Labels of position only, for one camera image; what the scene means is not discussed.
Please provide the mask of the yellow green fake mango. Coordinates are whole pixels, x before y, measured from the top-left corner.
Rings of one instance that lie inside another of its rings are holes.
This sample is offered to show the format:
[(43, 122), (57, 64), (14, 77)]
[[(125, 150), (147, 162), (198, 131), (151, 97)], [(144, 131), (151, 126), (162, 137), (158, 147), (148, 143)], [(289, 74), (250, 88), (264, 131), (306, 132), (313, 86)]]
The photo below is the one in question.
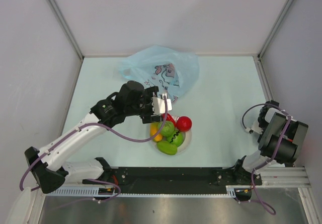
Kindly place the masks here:
[[(157, 133), (158, 125), (159, 125), (158, 122), (154, 122), (150, 124), (150, 136), (154, 136)], [(163, 139), (163, 136), (159, 133), (155, 138), (153, 138), (153, 141), (159, 142), (159, 141), (162, 141), (162, 139)]]

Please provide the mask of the red fake bell pepper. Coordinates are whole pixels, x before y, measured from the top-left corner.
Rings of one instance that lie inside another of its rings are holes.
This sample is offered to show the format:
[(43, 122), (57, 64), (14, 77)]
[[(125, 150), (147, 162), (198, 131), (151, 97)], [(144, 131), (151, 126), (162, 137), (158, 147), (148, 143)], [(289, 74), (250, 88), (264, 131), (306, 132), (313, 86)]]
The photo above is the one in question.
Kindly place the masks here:
[(163, 114), (162, 117), (163, 117), (163, 119), (166, 119), (166, 121), (170, 121), (174, 125), (174, 127), (176, 127), (176, 120), (174, 119), (174, 117), (172, 115), (170, 115), (170, 114), (167, 114), (167, 115)]

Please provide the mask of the green fake custard apple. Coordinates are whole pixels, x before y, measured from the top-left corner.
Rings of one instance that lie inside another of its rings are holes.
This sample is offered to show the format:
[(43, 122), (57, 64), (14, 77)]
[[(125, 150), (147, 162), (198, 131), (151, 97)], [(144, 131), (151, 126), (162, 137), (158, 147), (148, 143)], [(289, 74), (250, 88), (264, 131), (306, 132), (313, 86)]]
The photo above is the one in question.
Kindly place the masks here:
[(166, 121), (165, 125), (163, 126), (160, 134), (164, 137), (169, 137), (175, 131), (175, 126), (171, 121)]

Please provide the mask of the light blue plastic bag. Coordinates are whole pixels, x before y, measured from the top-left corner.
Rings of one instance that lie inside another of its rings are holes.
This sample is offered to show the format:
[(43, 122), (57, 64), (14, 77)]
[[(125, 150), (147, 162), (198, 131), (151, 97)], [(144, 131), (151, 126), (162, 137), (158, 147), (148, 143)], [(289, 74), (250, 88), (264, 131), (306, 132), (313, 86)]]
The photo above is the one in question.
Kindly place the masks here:
[(157, 86), (172, 102), (188, 92), (199, 78), (198, 56), (163, 46), (151, 46), (123, 59), (120, 74), (145, 88)]

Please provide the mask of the red fake apple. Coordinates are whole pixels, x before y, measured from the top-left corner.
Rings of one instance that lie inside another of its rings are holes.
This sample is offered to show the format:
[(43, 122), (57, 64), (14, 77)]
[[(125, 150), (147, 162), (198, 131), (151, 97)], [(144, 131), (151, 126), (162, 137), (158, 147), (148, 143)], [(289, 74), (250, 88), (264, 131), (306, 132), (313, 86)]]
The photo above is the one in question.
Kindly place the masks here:
[(187, 132), (192, 128), (192, 120), (187, 116), (181, 116), (177, 119), (176, 128), (181, 132)]

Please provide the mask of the green fake starfruit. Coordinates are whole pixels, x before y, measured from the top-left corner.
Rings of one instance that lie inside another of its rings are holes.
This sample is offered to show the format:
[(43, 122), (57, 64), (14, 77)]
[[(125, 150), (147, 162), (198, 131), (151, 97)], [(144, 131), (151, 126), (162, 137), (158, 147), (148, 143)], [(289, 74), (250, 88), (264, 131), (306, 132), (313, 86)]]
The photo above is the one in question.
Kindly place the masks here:
[(160, 152), (166, 155), (175, 155), (178, 151), (177, 146), (168, 141), (160, 141), (156, 144), (156, 147)]

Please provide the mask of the green fake watermelon ball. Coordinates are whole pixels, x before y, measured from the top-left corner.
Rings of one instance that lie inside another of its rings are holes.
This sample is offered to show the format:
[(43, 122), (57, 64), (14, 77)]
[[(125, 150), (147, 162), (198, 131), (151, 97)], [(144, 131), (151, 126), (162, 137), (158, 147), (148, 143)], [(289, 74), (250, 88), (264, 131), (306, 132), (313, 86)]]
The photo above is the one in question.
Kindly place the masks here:
[(184, 138), (181, 131), (175, 130), (170, 136), (166, 138), (166, 140), (169, 143), (174, 144), (176, 147), (180, 147), (184, 141)]

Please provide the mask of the white paper plate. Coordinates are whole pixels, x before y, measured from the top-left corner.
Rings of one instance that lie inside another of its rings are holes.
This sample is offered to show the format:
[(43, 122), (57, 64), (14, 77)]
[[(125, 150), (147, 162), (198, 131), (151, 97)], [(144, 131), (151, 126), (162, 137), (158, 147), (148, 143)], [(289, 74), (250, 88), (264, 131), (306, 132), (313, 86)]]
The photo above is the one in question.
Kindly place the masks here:
[[(174, 115), (172, 115), (173, 117), (174, 117), (174, 119), (176, 120), (176, 122), (177, 122), (177, 119), (179, 118), (179, 116), (174, 116)], [(190, 145), (190, 143), (191, 143), (191, 139), (192, 139), (192, 130), (190, 129), (189, 131), (187, 131), (187, 132), (182, 132), (182, 135), (183, 135), (183, 138), (184, 138), (184, 141), (183, 141), (183, 143), (182, 143), (182, 145), (180, 146), (180, 147), (177, 147), (178, 148), (178, 151), (177, 151), (177, 153), (176, 153), (176, 155), (178, 155), (178, 154), (180, 154), (180, 153), (182, 153), (189, 145)], [(156, 144), (157, 144), (157, 142), (154, 142), (153, 140), (152, 140), (152, 145), (154, 146), (154, 148), (156, 149), (156, 150), (158, 150), (157, 149), (157, 147), (156, 147)]]

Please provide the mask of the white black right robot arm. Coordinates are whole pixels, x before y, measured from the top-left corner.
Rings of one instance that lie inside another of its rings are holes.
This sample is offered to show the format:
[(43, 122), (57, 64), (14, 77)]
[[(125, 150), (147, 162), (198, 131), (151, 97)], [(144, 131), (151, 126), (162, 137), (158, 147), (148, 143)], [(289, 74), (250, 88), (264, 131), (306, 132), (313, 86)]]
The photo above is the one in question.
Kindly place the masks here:
[[(251, 127), (245, 124), (245, 116), (256, 107), (261, 107)], [(260, 171), (272, 164), (292, 164), (300, 155), (309, 126), (295, 120), (274, 100), (256, 104), (242, 115), (241, 125), (245, 132), (257, 133), (258, 150), (238, 160), (232, 171), (237, 184), (248, 184)]]

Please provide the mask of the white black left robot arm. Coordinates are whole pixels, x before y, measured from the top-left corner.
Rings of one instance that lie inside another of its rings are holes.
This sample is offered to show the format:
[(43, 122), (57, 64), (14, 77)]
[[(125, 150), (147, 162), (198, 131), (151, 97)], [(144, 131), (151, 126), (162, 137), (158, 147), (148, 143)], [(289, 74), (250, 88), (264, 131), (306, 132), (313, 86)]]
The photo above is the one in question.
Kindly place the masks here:
[(25, 151), (28, 169), (20, 180), (20, 190), (24, 189), (28, 173), (32, 173), (44, 194), (54, 192), (68, 182), (107, 183), (111, 178), (111, 167), (103, 157), (76, 163), (69, 163), (68, 158), (106, 131), (127, 141), (148, 142), (152, 136), (143, 140), (133, 139), (118, 133), (113, 127), (130, 116), (139, 116), (144, 124), (165, 123), (171, 109), (167, 94), (158, 94), (157, 86), (145, 88), (139, 82), (128, 81), (119, 91), (98, 101), (70, 131), (40, 149), (30, 147)]

